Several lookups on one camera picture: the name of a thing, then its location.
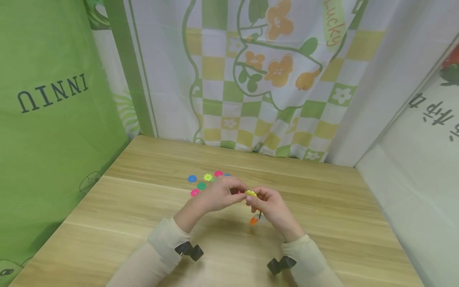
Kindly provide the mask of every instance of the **right hand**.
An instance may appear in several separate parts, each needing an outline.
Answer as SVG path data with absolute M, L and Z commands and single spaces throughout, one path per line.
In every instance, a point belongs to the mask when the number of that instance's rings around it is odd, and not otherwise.
M 295 220 L 279 192 L 259 186 L 252 189 L 258 197 L 247 196 L 246 205 L 252 207 L 252 213 L 261 210 L 266 219 L 279 231 L 286 243 L 303 237 L 306 233 Z

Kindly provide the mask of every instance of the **orange flower print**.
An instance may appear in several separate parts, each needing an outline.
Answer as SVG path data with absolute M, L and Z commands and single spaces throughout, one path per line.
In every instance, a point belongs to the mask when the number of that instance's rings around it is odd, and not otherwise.
M 264 55 L 263 54 L 255 55 L 255 53 L 252 52 L 252 51 L 247 51 L 246 52 L 246 64 L 247 65 L 252 66 L 255 69 L 261 70 L 261 67 L 263 65 L 263 61 L 264 61 Z
M 268 31 L 266 39 L 273 42 L 282 35 L 290 35 L 293 32 L 293 22 L 287 18 L 291 9 L 291 0 L 280 0 L 276 6 L 268 8 L 266 19 L 268 20 Z
M 272 61 L 268 65 L 268 74 L 264 77 L 266 81 L 272 81 L 274 87 L 283 87 L 287 84 L 288 76 L 293 71 L 293 59 L 290 54 L 282 57 L 280 62 Z
M 316 70 L 313 73 L 302 73 L 295 82 L 295 86 L 298 90 L 309 90 L 313 84 L 314 79 L 320 74 L 320 70 Z

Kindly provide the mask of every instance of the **finger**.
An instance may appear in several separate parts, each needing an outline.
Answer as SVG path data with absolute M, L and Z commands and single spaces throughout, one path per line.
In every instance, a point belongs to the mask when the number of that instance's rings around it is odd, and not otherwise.
M 249 187 L 244 182 L 242 182 L 240 179 L 238 179 L 237 177 L 226 176 L 226 177 L 223 178 L 223 180 L 224 180 L 224 183 L 226 184 L 226 186 L 229 189 L 237 188 L 241 192 L 244 192 L 244 191 L 249 189 Z
M 266 201 L 263 201 L 258 197 L 247 196 L 246 201 L 252 207 L 255 207 L 256 209 L 261 211 L 263 211 L 263 209 L 265 209 L 268 206 L 268 203 Z
M 264 186 L 257 186 L 252 188 L 252 191 L 257 194 L 257 196 L 264 201 L 267 201 L 271 196 L 273 196 L 276 191 Z
M 227 198 L 226 199 L 227 200 L 227 205 L 230 206 L 230 205 L 233 205 L 235 203 L 240 203 L 241 201 L 246 199 L 247 198 L 247 194 L 238 193 L 238 194 L 233 194 L 233 195 L 227 196 L 226 198 Z

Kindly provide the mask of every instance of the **table surface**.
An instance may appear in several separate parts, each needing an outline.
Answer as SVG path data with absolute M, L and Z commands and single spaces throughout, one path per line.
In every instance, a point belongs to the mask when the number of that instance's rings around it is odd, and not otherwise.
M 249 186 L 281 192 L 345 286 L 422 286 L 367 185 L 353 168 L 136 137 L 11 284 L 104 286 L 164 217 L 190 198 L 187 178 L 221 170 Z M 281 238 L 270 224 L 250 226 L 244 203 L 207 214 L 184 257 L 160 286 L 295 286 L 272 276 Z

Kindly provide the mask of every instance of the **white flower print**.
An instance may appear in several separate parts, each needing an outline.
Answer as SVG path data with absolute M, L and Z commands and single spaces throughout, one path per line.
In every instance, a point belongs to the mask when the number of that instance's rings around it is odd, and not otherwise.
M 344 104 L 345 101 L 349 100 L 350 98 L 352 98 L 352 95 L 351 95 L 351 89 L 350 88 L 347 88 L 347 89 L 340 89 L 340 88 L 336 88 L 335 89 L 335 93 L 332 98 L 337 100 L 338 103 L 340 103 L 340 105 Z
M 318 152 L 308 152 L 308 155 L 305 156 L 304 158 L 310 159 L 310 160 L 316 160 L 320 158 L 320 155 Z
M 229 129 L 233 129 L 235 126 L 237 126 L 237 122 L 233 118 L 225 119 L 223 121 L 223 126 L 228 127 Z
M 234 53 L 239 53 L 239 51 L 242 49 L 242 42 L 239 40 L 239 38 L 231 38 L 230 40 L 230 46 L 228 47 L 228 51 L 234 52 Z

